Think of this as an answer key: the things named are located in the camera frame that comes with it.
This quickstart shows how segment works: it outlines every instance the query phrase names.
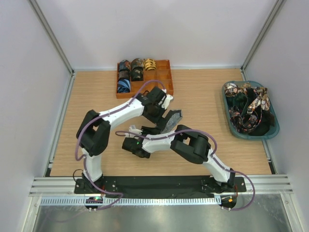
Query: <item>teal basket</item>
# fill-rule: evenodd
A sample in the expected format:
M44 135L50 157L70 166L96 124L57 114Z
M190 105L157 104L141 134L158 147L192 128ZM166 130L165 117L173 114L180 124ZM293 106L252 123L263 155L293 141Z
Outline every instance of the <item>teal basket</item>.
M228 84L228 83L233 83L237 86L241 86L245 83L250 83L252 87L263 87L261 84L255 82L255 81L229 81L229 82L226 82L225 84ZM277 116L275 114L275 111L274 111L274 108L272 107L271 102L270 102L269 110L273 114L273 116L275 117L275 126L274 127L270 126L270 129L266 134L264 134L262 136L250 136L250 135L247 135L247 134L238 133L236 131L236 129L234 128L233 124L230 121L231 117L230 117L230 113L228 111L227 101L226 101L225 92L224 92L225 84L222 86L222 95L223 95L223 102L224 102L224 106L225 106L226 118L227 118L228 125L230 127L232 134L234 136L236 136L237 138L247 139L247 140L267 140L267 139L271 139L271 138L275 137L278 134L280 127L279 127Z

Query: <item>wooden floor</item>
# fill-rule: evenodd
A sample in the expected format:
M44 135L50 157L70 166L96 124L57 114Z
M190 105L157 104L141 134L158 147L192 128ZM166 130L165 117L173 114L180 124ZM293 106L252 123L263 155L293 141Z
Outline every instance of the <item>wooden floor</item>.
M74 149L76 132L87 111L114 108L126 99L116 99L115 71L78 72L64 119L51 176L72 176L82 168L76 162ZM184 124L210 133L218 143L217 156L234 170L246 174L270 174L262 142L235 138L225 117L222 85L230 80L242 80L239 69L172 70L174 101L169 109L182 109ZM130 125L153 126L144 117L134 118L116 130ZM202 165L191 164L173 151L153 153L141 159L121 149L123 137L111 131L108 148L103 153L104 175L209 175Z

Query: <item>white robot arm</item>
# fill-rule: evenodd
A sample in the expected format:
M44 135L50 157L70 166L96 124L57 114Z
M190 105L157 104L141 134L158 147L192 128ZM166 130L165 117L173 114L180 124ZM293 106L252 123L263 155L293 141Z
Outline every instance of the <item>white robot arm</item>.
M169 111L165 118L162 117L172 100L173 97L166 90L154 87L147 95L139 94L135 99L129 99L111 110L99 113L91 110L86 114L76 134L77 138L87 123L96 117L102 117L85 130L80 143L93 182L102 178L101 154L108 145L110 131L138 116L144 116L155 123L160 132L170 131L182 119L181 110Z
M175 131L170 132L182 118L181 110L169 111L165 118L162 117L172 99L166 90L154 87L147 95L139 94L135 99L130 99L111 110L99 113L91 110L86 114L77 132L77 138L86 124L101 116L85 130L80 143L86 156L88 174L94 183L103 180L101 156L108 145L110 131L131 118L144 116L155 123L156 128L142 127L142 130L131 128L146 136L146 139L125 138L123 149L143 158L149 158L150 154L156 151L172 149L189 162L203 164L217 182L233 186L235 174L228 172L227 170L231 169L212 154L207 136L198 132L175 134L177 131L190 129L184 125L179 125ZM184 140L188 138L190 143L187 145ZM87 179L85 170L83 179Z

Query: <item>orange tray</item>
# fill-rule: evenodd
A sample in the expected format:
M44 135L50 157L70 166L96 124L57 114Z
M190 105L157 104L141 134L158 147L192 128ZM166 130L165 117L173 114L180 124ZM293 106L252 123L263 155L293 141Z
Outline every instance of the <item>orange tray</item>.
M156 70L146 71L144 70L143 81L130 81L131 84L131 92L129 93L117 93L117 82L118 82L118 74L119 74L119 63L117 64L117 75L116 75L116 98L124 99L124 98L131 98L133 97L140 87L149 80L160 80L165 88L167 89L167 93L170 95L174 94L174 87L173 87L173 80L172 80L172 73L170 71L170 63L169 59L163 60L156 60ZM162 88L162 86L158 82L149 83L145 86L141 93L145 92L146 90L151 91L153 87L158 86Z

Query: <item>pile of neckties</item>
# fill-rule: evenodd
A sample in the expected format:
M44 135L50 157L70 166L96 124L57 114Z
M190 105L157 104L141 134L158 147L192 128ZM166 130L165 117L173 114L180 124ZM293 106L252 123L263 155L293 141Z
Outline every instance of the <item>pile of neckties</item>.
M275 126L275 117L269 110L267 88L252 87L250 83L240 87L227 83L224 88L230 121L238 133L262 136L270 126Z

